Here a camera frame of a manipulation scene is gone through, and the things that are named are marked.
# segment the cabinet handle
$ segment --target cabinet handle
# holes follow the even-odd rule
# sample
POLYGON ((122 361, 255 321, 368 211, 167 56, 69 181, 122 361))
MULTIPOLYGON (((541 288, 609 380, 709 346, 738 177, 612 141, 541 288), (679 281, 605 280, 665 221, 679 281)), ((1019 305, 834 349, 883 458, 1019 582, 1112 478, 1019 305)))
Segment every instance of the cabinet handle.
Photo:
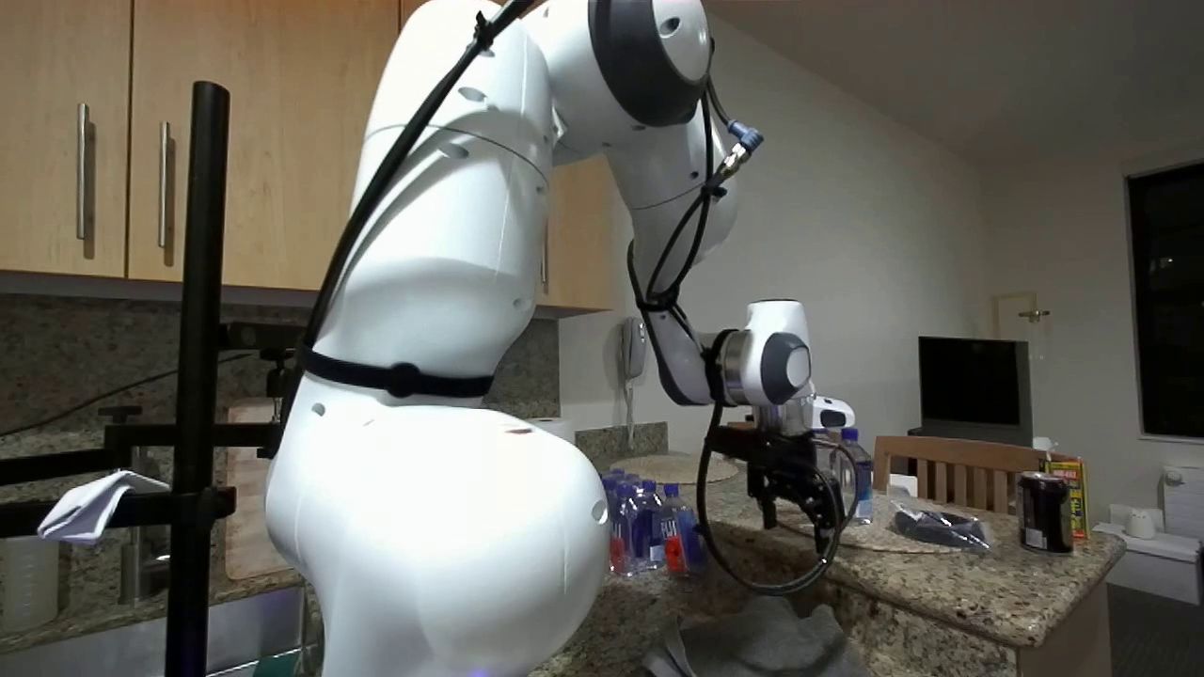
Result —
POLYGON ((172 262, 172 197, 177 197, 177 143, 172 126, 157 126, 157 252, 172 262))
POLYGON ((94 256, 94 127, 89 104, 77 104, 77 241, 94 256))

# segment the tile backsplash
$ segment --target tile backsplash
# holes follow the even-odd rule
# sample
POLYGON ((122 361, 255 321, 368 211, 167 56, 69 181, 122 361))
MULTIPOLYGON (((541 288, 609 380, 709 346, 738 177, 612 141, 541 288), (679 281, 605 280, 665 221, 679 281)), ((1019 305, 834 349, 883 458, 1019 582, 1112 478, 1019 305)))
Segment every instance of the tile backsplash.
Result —
MULTIPOLYGON (((305 323, 305 310, 222 310, 222 321, 305 323)), ((136 404, 172 423, 180 315, 172 301, 0 298, 0 433, 30 423, 94 428, 99 405, 136 404)), ((270 364, 222 354, 220 400, 269 392, 270 364)), ((536 321, 486 400, 517 418, 557 418, 557 323, 536 321)))

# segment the black screen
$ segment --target black screen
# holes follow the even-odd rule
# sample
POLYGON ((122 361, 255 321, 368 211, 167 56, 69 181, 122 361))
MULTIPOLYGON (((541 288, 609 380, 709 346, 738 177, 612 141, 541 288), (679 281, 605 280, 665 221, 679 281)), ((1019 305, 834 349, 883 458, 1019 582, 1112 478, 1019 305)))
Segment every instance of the black screen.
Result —
POLYGON ((917 339, 921 427, 1025 427, 1028 341, 917 339))

